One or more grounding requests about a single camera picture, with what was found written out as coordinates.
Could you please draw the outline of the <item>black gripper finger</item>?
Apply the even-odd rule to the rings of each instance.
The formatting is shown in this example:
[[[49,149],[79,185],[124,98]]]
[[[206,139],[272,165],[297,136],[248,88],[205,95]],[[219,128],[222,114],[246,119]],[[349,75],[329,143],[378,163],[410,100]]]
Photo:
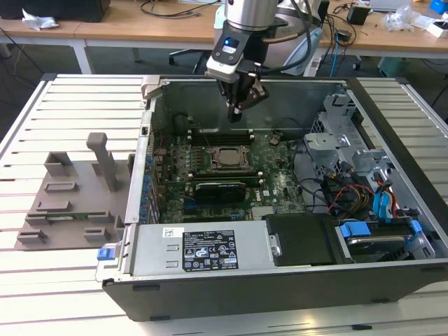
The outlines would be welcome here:
[[[220,94],[225,98],[227,104],[227,119],[230,122],[239,122],[242,118],[241,113],[237,109],[238,105],[238,84],[226,83],[218,81],[218,89]]]
[[[257,78],[241,79],[233,99],[233,122],[242,119],[242,111],[253,108],[268,97],[267,88]]]

